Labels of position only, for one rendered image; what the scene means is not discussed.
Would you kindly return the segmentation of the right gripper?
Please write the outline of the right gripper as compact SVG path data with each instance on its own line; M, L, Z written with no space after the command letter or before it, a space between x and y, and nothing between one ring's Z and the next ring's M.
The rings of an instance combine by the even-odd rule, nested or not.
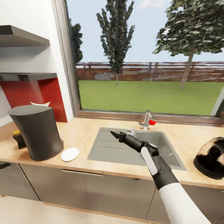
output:
M120 143L125 143L128 146L130 146L131 148L133 148L133 144L135 142L135 140L137 140L137 138L135 138L134 136L131 135L127 135L126 133L116 133L114 131L110 132L115 138L119 139Z

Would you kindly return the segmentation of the electric kettle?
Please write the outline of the electric kettle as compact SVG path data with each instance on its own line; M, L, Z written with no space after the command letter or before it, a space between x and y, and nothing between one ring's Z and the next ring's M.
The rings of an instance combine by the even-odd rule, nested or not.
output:
M224 137L211 139L205 143L193 163L204 175L221 180L224 177Z

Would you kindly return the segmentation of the saucer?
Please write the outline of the saucer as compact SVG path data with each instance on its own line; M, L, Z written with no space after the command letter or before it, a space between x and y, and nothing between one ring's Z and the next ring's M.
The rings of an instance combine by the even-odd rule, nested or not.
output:
M79 150L77 148L68 148L65 150L62 155L61 159L64 161L71 161L75 159L79 154Z

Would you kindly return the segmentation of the bottle of coffee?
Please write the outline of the bottle of coffee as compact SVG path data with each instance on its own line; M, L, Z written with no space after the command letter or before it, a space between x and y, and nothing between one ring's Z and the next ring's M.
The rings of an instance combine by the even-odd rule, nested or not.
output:
M20 133L20 131L16 130L13 132L13 138L16 140L16 142L18 143L18 148L22 149L23 147L26 147L26 143L25 141L22 139L22 135Z

